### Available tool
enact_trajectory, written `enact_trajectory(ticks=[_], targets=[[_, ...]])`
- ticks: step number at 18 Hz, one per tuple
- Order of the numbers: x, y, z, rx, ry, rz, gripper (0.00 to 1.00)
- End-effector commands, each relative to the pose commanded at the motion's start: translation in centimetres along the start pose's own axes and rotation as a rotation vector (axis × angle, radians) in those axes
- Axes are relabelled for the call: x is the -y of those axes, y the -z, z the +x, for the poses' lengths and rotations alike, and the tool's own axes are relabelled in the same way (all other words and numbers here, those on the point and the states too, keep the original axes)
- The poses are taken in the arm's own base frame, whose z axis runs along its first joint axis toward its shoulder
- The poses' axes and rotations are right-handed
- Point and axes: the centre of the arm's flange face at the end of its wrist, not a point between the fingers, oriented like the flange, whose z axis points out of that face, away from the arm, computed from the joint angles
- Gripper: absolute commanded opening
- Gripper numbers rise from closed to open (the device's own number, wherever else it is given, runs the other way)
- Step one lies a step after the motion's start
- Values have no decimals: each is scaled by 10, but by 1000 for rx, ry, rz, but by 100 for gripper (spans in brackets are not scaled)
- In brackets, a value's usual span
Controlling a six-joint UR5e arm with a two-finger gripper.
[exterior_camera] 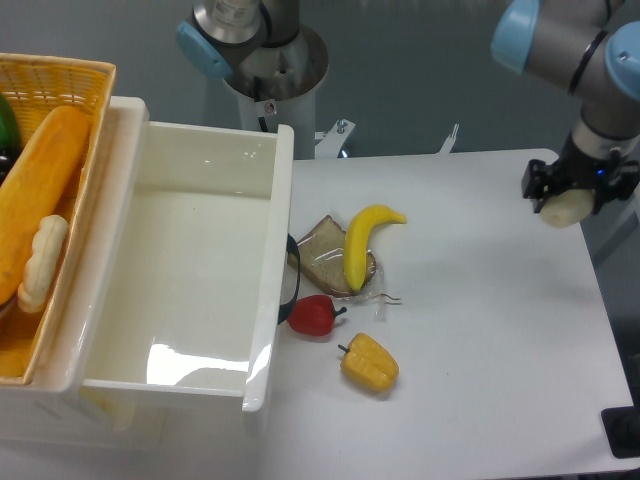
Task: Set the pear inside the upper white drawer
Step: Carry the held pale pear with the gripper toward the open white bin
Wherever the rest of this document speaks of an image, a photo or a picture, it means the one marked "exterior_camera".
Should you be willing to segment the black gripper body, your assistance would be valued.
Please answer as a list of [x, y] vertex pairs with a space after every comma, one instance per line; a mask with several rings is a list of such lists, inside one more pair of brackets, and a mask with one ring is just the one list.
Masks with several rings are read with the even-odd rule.
[[532, 159], [521, 180], [525, 199], [530, 200], [531, 181], [536, 174], [546, 174], [553, 181], [550, 198], [571, 189], [593, 192], [599, 181], [607, 180], [614, 186], [613, 200], [626, 200], [639, 185], [639, 162], [631, 160], [620, 147], [606, 151], [603, 159], [591, 157], [579, 149], [563, 153], [551, 164]]

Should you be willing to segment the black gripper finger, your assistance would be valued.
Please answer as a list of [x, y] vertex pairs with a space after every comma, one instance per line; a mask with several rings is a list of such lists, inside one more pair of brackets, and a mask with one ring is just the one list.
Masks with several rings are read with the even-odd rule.
[[530, 201], [534, 214], [539, 214], [553, 193], [553, 181], [546, 174], [536, 174], [531, 181]]
[[599, 181], [594, 190], [592, 215], [597, 215], [606, 203], [614, 199], [614, 186], [607, 180]]

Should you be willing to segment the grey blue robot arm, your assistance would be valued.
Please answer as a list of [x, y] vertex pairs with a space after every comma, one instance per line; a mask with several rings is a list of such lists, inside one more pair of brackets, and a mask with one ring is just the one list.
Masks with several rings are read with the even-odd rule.
[[558, 158], [528, 162], [522, 195], [556, 228], [627, 200], [639, 184], [639, 24], [605, 28], [619, 1], [514, 1], [491, 42], [493, 58], [581, 100]]

